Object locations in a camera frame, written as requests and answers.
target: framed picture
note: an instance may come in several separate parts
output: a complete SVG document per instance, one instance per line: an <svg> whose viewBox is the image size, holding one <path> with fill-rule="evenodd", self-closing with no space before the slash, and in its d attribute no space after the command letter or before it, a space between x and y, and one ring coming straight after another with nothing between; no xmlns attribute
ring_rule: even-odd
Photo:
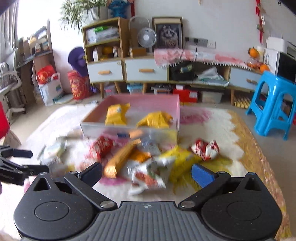
<svg viewBox="0 0 296 241"><path fill-rule="evenodd" d="M154 17L153 29L157 35L155 48L182 48L183 21L179 17Z"/></svg>

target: drawer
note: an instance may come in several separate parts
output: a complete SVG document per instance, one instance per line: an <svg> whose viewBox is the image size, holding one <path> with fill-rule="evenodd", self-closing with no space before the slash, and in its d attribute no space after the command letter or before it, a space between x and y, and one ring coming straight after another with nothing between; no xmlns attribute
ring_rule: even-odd
<svg viewBox="0 0 296 241"><path fill-rule="evenodd" d="M247 70L231 68L229 85L255 91L261 75ZM267 84L262 87L263 93L268 92Z"/></svg>
<svg viewBox="0 0 296 241"><path fill-rule="evenodd" d="M154 59L126 60L127 81L167 82L167 68L160 69Z"/></svg>
<svg viewBox="0 0 296 241"><path fill-rule="evenodd" d="M87 69L91 83L123 81L121 61L88 64Z"/></svg>

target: white shopping bag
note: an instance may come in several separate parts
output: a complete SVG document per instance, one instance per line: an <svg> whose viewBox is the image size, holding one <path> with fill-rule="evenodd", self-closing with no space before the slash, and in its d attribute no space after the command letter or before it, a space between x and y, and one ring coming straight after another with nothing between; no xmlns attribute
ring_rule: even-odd
<svg viewBox="0 0 296 241"><path fill-rule="evenodd" d="M40 93L43 99L43 102L46 106L53 105L55 102L64 95L62 89L60 74L55 73L51 77L51 81L44 85L39 85Z"/></svg>

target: ribbed gray panel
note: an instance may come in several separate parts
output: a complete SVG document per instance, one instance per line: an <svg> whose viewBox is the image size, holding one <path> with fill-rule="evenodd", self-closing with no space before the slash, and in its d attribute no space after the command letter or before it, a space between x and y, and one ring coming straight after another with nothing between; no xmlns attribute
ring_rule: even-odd
<svg viewBox="0 0 296 241"><path fill-rule="evenodd" d="M117 210L100 213L88 230L68 240L223 241L204 227L196 213L181 211L173 202L123 202Z"/></svg>

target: pink box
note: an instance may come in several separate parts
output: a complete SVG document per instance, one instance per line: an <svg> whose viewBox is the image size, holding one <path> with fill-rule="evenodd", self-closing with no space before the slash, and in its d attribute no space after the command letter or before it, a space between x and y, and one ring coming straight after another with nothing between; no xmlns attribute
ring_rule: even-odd
<svg viewBox="0 0 296 241"><path fill-rule="evenodd" d="M108 107L114 104L130 103L126 113L127 125L105 125ZM136 127L136 123L151 112L164 111L173 117L169 129L151 127ZM180 129L180 101L178 95L163 94L119 94L104 99L80 123L85 136L97 138L102 134L122 137L134 134L149 135L158 143L176 144Z"/></svg>

